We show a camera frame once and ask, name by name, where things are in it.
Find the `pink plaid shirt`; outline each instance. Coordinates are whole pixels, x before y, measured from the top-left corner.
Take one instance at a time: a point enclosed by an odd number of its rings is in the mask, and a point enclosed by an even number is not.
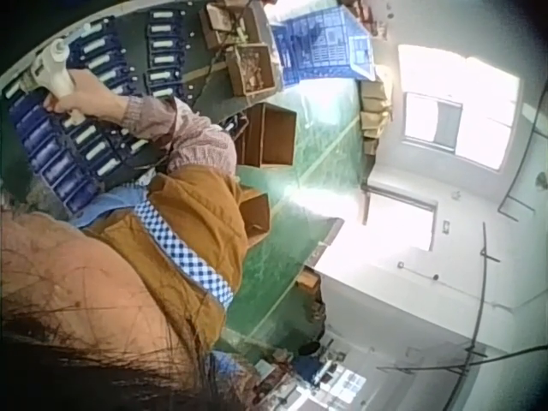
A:
[[[169,149],[168,173],[183,165],[206,165],[228,176],[235,174],[236,152],[230,136],[209,118],[192,112],[178,98],[130,97],[122,126],[144,140]]]

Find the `white glue gun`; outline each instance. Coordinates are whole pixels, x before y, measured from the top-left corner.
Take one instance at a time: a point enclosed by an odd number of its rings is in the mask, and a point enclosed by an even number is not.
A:
[[[89,23],[72,32],[65,39],[55,39],[46,46],[21,77],[21,90],[31,92],[36,88],[45,87],[57,98],[74,92],[74,82],[67,71],[69,45],[88,30],[90,30]],[[84,120],[86,118],[79,111],[70,111],[70,122],[73,125],[82,124]]]

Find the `checkered shirt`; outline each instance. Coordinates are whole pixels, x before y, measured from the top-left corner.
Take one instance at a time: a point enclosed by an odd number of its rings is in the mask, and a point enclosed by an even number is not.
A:
[[[234,298],[229,284],[171,230],[149,200],[137,205],[134,212],[180,272],[201,285],[226,310]]]

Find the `hand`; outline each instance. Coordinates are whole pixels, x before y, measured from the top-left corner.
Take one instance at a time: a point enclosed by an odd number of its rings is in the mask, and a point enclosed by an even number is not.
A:
[[[68,73],[74,82],[74,92],[61,98],[49,94],[44,101],[46,110],[56,113],[78,110],[101,120],[122,121],[128,106],[127,97],[114,94],[89,70],[69,70]]]

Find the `brown vest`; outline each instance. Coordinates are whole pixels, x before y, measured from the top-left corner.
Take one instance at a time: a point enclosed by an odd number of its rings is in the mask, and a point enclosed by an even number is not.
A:
[[[170,176],[156,176],[148,189],[148,199],[165,222],[235,294],[247,251],[239,185],[210,167],[189,165]],[[109,244],[133,266],[180,338],[190,337],[190,320],[202,348],[212,348],[223,329],[223,307],[179,272],[131,211],[115,211],[86,233]]]

